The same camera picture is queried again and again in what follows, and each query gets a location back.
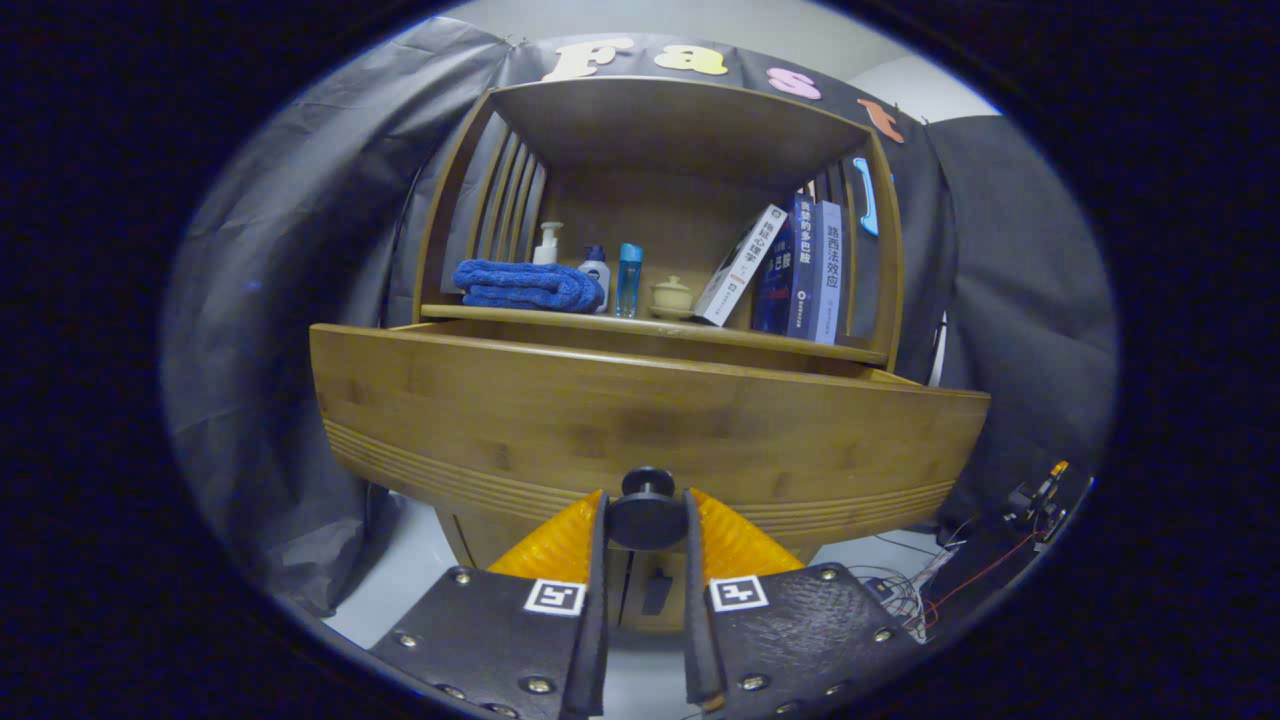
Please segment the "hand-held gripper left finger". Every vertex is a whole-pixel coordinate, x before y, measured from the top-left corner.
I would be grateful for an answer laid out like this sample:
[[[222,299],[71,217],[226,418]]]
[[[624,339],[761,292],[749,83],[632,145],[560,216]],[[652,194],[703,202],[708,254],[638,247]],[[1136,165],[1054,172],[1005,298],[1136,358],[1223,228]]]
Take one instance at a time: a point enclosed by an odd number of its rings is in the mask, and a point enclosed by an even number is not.
[[[372,646],[372,656],[413,692],[466,719],[600,715],[609,501],[598,491],[562,512],[585,532],[568,551],[584,564],[581,582],[449,568]]]

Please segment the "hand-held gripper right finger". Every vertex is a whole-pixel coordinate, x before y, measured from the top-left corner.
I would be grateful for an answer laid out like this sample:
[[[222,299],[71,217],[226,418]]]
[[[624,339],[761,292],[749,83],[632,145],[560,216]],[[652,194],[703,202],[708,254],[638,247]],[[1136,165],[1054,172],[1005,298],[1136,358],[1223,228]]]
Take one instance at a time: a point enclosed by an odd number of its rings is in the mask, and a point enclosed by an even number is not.
[[[714,578],[701,503],[684,492],[686,694],[705,715],[836,715],[919,659],[919,644],[844,565]]]

